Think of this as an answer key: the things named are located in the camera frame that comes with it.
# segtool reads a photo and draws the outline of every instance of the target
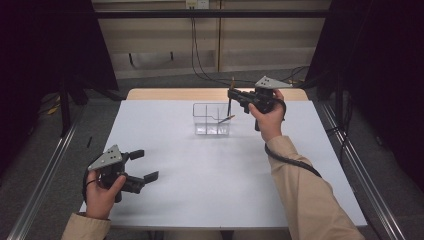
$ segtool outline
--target clear plastic box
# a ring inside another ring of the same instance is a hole
[[[228,135],[230,133],[231,120],[225,120],[227,117],[229,117],[228,103],[193,104],[195,134]]]

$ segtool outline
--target sleeve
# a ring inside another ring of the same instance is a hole
[[[297,153],[287,136],[275,137],[267,146],[277,155],[312,165]],[[329,183],[306,169],[271,157],[269,162],[293,240],[364,239],[340,207]]]
[[[72,213],[62,235],[62,240],[103,240],[110,228],[109,220],[87,218]]]

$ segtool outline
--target white table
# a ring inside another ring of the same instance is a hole
[[[287,220],[254,118],[233,101],[228,136],[194,134],[192,100],[123,101],[105,149],[145,150],[126,164],[131,176],[159,171],[141,193],[123,192],[110,219],[139,229],[284,228]],[[283,133],[332,186],[357,226],[366,221],[310,101],[286,101]]]

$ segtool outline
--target human hand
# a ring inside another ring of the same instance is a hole
[[[99,171],[90,171],[87,176],[87,210],[85,216],[106,220],[115,203],[115,196],[125,184],[126,177],[119,176],[110,189],[99,186]]]
[[[274,89],[274,98],[284,100],[283,94],[278,89]],[[281,132],[281,123],[283,121],[285,109],[283,109],[281,104],[274,104],[272,111],[267,114],[261,113],[252,103],[249,104],[249,110],[258,121],[262,139],[265,142],[268,142],[274,137],[283,135]]]

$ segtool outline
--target cable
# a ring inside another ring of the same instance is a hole
[[[268,154],[268,156],[274,158],[275,160],[278,160],[278,161],[283,162],[283,163],[288,163],[288,164],[291,164],[291,165],[294,165],[294,166],[297,166],[297,167],[301,167],[303,169],[306,169],[306,170],[312,172],[317,177],[321,177],[321,174],[319,174],[319,172],[317,170],[315,170],[315,168],[312,167],[311,165],[304,163],[302,161],[297,161],[297,160],[293,160],[293,159],[286,158],[286,157],[283,157],[283,156],[279,156],[279,155],[275,154],[274,152],[272,152],[266,144],[265,144],[265,152]]]
[[[203,67],[202,67],[202,64],[201,64],[201,62],[200,62],[200,57],[199,57],[199,50],[198,50],[198,45],[197,45],[197,31],[196,31],[196,20],[194,19],[194,18],[191,18],[191,26],[192,26],[192,47],[191,47],[191,66],[192,66],[192,68],[193,68],[193,71],[194,71],[194,73],[196,74],[196,76],[198,76],[199,78],[201,78],[201,79],[203,79],[203,80],[208,80],[208,81],[214,81],[214,82],[217,82],[217,83],[220,83],[220,84],[224,84],[224,85],[226,85],[226,86],[230,86],[230,84],[229,83],[224,83],[224,82],[221,82],[221,81],[233,81],[233,79],[229,79],[229,78],[218,78],[218,79],[214,79],[214,78],[211,78],[204,70],[203,70]],[[200,70],[201,70],[201,73],[204,75],[204,76],[202,76],[202,75],[200,75],[197,71],[196,71],[196,69],[195,69],[195,67],[194,67],[194,50],[196,50],[196,57],[197,57],[197,62],[198,62],[198,64],[199,64],[199,68],[200,68]],[[288,79],[290,79],[290,78],[293,78],[294,76],[296,76],[299,72],[301,72],[303,69],[305,69],[305,68],[309,68],[309,66],[299,66],[299,67],[296,67],[296,68],[293,68],[292,70],[291,70],[291,74],[290,74],[290,76],[288,76],[288,77],[286,77],[286,78],[284,78],[284,79],[281,79],[281,80],[278,80],[278,81],[285,81],[285,80],[288,80]],[[245,82],[245,83],[252,83],[252,84],[255,84],[256,82],[253,82],[253,81],[249,81],[249,80],[241,80],[241,79],[234,79],[234,81],[235,82]]]
[[[213,81],[213,82],[217,82],[217,83],[220,83],[220,84],[224,84],[226,86],[230,86],[230,84],[228,84],[228,83],[223,83],[223,82],[220,82],[219,80],[215,80],[215,79],[209,77],[205,73],[205,71],[203,70],[202,64],[200,63],[199,50],[197,48],[196,21],[194,20],[194,18],[191,18],[191,36],[192,36],[192,39],[191,39],[191,67],[193,68],[193,71],[196,74],[196,76],[198,76],[199,78],[201,78],[203,80]],[[195,67],[194,67],[194,48],[196,49],[197,62],[199,63],[200,70],[206,76],[206,78],[199,75],[197,73]]]

